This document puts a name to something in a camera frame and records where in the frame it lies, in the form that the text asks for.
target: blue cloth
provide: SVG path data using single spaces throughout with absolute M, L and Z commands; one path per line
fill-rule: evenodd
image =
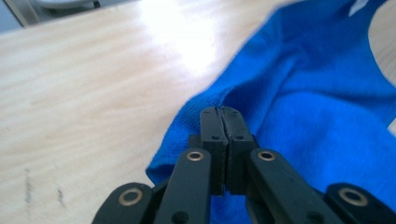
M 396 89 L 381 74 L 368 28 L 384 1 L 303 1 L 276 11 L 223 74 L 178 112 L 147 169 L 167 178 L 199 113 L 241 111 L 261 147 L 280 152 L 314 188 L 348 182 L 396 210 Z M 241 196 L 212 197 L 212 223 L 247 223 Z

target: light wood grain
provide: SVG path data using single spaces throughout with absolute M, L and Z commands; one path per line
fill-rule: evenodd
M 0 223 L 89 223 L 111 190 L 149 183 L 176 112 L 279 4 L 141 1 L 1 35 Z M 395 79 L 383 8 L 371 43 Z

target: white object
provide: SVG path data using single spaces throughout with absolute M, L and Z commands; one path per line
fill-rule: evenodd
M 37 3 L 46 8 L 63 9 L 79 7 L 89 2 L 93 2 L 95 7 L 99 7 L 99 1 L 97 0 L 36 0 Z

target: blue towel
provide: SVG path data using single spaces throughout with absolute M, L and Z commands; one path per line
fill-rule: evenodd
M 396 89 L 379 70 L 368 28 L 384 1 L 303 1 L 277 10 L 223 74 L 178 112 L 147 169 L 170 176 L 208 106 L 241 111 L 261 147 L 325 191 L 348 182 L 396 210 Z M 212 197 L 211 223 L 248 223 L 242 196 Z

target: table surface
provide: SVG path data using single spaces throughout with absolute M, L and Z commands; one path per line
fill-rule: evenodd
M 90 223 L 114 188 L 150 184 L 176 112 L 284 2 L 131 2 L 0 35 L 0 223 Z M 370 28 L 393 84 L 395 15 Z

